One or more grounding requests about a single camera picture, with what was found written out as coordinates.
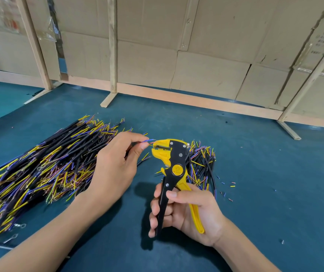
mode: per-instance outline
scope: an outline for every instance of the fingernail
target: fingernail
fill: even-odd
[[[148,142],[142,142],[141,143],[141,149],[142,150],[146,149],[148,146],[149,146],[149,143]]]
[[[165,194],[168,198],[175,198],[177,196],[177,192],[173,191],[167,191]]]

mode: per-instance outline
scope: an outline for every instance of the circular label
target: circular label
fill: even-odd
[[[176,164],[172,167],[172,173],[176,176],[182,175],[183,173],[183,168],[181,165]]]

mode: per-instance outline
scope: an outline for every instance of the left hand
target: left hand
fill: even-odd
[[[98,153],[95,172],[92,181],[84,194],[94,206],[101,208],[100,215],[109,209],[127,190],[137,172],[137,161],[142,151],[149,146],[142,142],[148,137],[132,132],[121,132]]]

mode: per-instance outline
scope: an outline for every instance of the yellow handle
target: yellow handle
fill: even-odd
[[[182,190],[191,191],[191,188],[187,185],[186,179],[183,178],[177,183],[177,188]],[[199,207],[195,204],[189,204],[189,207],[191,209],[192,219],[195,223],[196,229],[200,234],[205,233],[205,228],[202,226],[200,215],[199,215]]]

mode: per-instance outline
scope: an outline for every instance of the right hand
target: right hand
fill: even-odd
[[[164,214],[163,227],[173,226],[203,245],[213,246],[221,237],[227,219],[221,213],[211,192],[202,191],[190,183],[187,185],[192,191],[179,191],[177,188],[167,191],[166,196],[169,201]],[[148,233],[150,238],[155,236],[155,229],[158,225],[156,216],[159,213],[158,197],[161,190],[162,184],[159,183],[154,192],[155,198],[151,201],[152,212],[149,215],[151,229]],[[189,203],[199,207],[200,220],[205,228],[203,234],[200,234],[195,227]]]

